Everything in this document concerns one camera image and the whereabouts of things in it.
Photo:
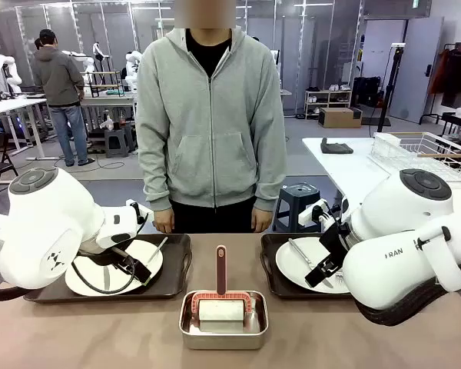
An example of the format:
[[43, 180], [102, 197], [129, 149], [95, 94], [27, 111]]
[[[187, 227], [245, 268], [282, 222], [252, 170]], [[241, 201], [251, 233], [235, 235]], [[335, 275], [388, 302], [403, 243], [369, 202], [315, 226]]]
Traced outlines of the person's left hand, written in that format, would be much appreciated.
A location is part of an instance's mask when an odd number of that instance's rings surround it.
[[262, 233], [270, 227], [272, 219], [273, 213], [271, 211], [253, 208], [251, 213], [251, 229], [254, 233]]

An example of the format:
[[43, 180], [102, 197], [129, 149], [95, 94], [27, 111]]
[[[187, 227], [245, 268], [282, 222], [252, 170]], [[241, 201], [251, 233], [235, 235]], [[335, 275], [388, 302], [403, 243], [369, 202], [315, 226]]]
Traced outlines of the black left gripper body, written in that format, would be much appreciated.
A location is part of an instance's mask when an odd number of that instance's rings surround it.
[[112, 250], [112, 248], [104, 249], [100, 253], [93, 253], [85, 250], [78, 250], [79, 257], [86, 257], [93, 261], [96, 265], [108, 266], [110, 264], [115, 264], [119, 255]]

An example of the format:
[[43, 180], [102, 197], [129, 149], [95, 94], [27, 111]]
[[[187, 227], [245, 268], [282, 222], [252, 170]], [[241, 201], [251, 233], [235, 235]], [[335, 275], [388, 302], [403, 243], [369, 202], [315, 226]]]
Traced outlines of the person's right hand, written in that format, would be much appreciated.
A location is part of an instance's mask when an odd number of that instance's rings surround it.
[[174, 230], [174, 212], [172, 208], [154, 212], [154, 227], [161, 233], [171, 234]]

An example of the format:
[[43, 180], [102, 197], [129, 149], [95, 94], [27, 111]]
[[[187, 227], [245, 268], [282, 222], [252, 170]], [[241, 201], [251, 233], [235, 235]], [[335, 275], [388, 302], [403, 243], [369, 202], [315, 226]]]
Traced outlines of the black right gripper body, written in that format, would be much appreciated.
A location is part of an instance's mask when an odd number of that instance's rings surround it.
[[347, 255], [346, 236], [350, 234], [347, 224], [333, 223], [320, 237], [320, 243], [329, 254], [322, 260], [324, 265], [342, 265]]

